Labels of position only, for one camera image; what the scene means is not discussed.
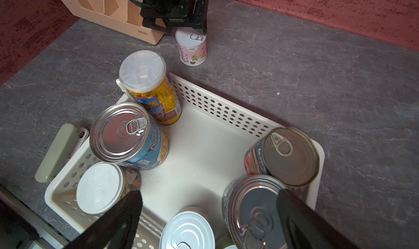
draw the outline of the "pink can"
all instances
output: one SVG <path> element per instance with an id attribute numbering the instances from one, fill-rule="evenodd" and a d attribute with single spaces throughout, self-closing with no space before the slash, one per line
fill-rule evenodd
<path id="1" fill-rule="evenodd" d="M 197 66 L 207 58 L 207 35 L 192 28 L 181 27 L 176 31 L 181 61 L 188 66 Z"/>

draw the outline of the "red can label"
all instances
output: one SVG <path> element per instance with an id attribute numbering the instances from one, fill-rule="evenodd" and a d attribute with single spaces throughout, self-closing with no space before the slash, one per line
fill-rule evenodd
<path id="1" fill-rule="evenodd" d="M 244 168 L 248 175 L 271 174 L 263 156 L 266 137 L 260 139 L 247 151 L 244 158 Z"/>

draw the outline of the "white plastic basket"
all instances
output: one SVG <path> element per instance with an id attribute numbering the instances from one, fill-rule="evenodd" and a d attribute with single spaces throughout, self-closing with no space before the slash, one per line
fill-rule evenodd
<path id="1" fill-rule="evenodd" d="M 230 182 L 246 175 L 246 151 L 271 129 L 281 126 L 214 93 L 171 74 L 182 105 L 181 118 L 161 126 L 169 137 L 169 153 L 157 168 L 141 171 L 143 211 L 133 248 L 157 249 L 164 225 L 179 210 L 197 205 L 209 214 L 214 235 L 227 231 L 221 197 Z M 122 96 L 118 102 L 129 101 Z M 316 206 L 324 151 L 313 141 L 320 156 L 320 171 L 308 188 L 306 203 Z M 79 233 L 100 215 L 88 215 L 76 201 L 83 173 L 100 162 L 89 141 L 80 147 L 48 186 L 45 201 Z"/>

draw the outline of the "can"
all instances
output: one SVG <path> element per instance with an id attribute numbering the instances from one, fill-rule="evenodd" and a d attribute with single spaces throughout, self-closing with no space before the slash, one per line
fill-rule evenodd
<path id="1" fill-rule="evenodd" d="M 159 249 L 215 249 L 208 214 L 199 207 L 182 209 L 166 224 Z"/>
<path id="2" fill-rule="evenodd" d="M 249 175 L 268 174 L 290 187 L 304 187 L 318 174 L 320 158 L 311 139 L 296 128 L 275 128 L 247 151 Z"/>
<path id="3" fill-rule="evenodd" d="M 188 66 L 198 66 L 207 59 L 207 35 L 189 27 L 176 31 L 181 61 Z"/>
<path id="4" fill-rule="evenodd" d="M 134 98 L 162 125 L 171 125 L 182 113 L 164 59 L 152 51 L 129 55 L 119 68 L 119 79 Z"/>
<path id="5" fill-rule="evenodd" d="M 287 186 L 269 175 L 252 175 L 230 183 L 222 198 L 224 221 L 238 249 L 287 247 L 276 210 Z"/>
<path id="6" fill-rule="evenodd" d="M 103 213 L 127 193 L 140 188 L 141 177 L 137 170 L 99 162 L 80 179 L 76 190 L 77 204 L 85 213 Z"/>
<path id="7" fill-rule="evenodd" d="M 97 117 L 90 147 L 101 161 L 150 170 L 166 158 L 169 140 L 141 105 L 124 102 Z"/>
<path id="8" fill-rule="evenodd" d="M 225 233 L 218 236 L 215 240 L 215 249 L 237 249 L 237 246 L 231 238 L 231 235 L 229 233 Z"/>

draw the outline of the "white plastic lid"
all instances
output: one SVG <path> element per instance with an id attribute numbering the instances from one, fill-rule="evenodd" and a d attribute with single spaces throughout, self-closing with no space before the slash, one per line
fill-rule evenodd
<path id="1" fill-rule="evenodd" d="M 138 51 L 129 55 L 119 68 L 119 78 L 125 87 L 137 93 L 156 89 L 166 76 L 166 63 L 152 51 Z"/>
<path id="2" fill-rule="evenodd" d="M 200 34 L 190 27 L 181 27 L 176 31 L 176 41 L 185 47 L 196 47 L 202 44 L 207 35 Z"/>
<path id="3" fill-rule="evenodd" d="M 122 169 L 118 165 L 97 163 L 80 179 L 77 204 L 85 213 L 103 213 L 119 200 L 124 184 Z"/>
<path id="4" fill-rule="evenodd" d="M 176 248 L 215 248 L 214 233 L 202 215 L 192 211 L 181 212 L 166 224 L 160 238 L 159 249 Z"/>

